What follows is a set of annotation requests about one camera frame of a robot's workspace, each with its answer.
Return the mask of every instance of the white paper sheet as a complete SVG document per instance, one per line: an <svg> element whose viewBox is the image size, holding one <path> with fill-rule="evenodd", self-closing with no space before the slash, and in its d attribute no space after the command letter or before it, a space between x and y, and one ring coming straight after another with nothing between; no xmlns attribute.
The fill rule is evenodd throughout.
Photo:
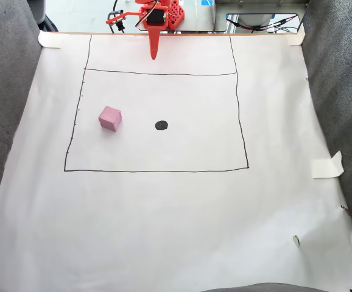
<svg viewBox="0 0 352 292"><path fill-rule="evenodd" d="M285 36L161 36L152 61L146 36L94 35L87 64L89 43L66 35L42 51L0 187L0 291L352 289L338 180L310 175L329 153L300 47ZM86 66L238 74L83 76ZM105 105L122 111L115 134L97 120ZM160 119L167 130L155 131ZM106 172L69 171L90 167Z"/></svg>

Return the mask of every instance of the wall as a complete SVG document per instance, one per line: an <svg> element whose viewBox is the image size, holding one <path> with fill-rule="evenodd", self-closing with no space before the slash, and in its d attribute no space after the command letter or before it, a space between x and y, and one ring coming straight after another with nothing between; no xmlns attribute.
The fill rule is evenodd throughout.
<svg viewBox="0 0 352 292"><path fill-rule="evenodd" d="M352 0L311 0L304 27L314 108L331 155L342 152L339 179L352 217Z"/></svg>
<svg viewBox="0 0 352 292"><path fill-rule="evenodd" d="M26 0L0 0L0 181L41 54L38 34Z"/></svg>

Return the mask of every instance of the pink cube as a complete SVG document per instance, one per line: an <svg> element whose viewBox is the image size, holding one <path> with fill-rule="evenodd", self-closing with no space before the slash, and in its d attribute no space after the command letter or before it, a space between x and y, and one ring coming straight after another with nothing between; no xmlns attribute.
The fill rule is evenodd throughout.
<svg viewBox="0 0 352 292"><path fill-rule="evenodd" d="M119 124L122 122L121 111L106 106L99 116L99 121L102 127L116 132Z"/></svg>

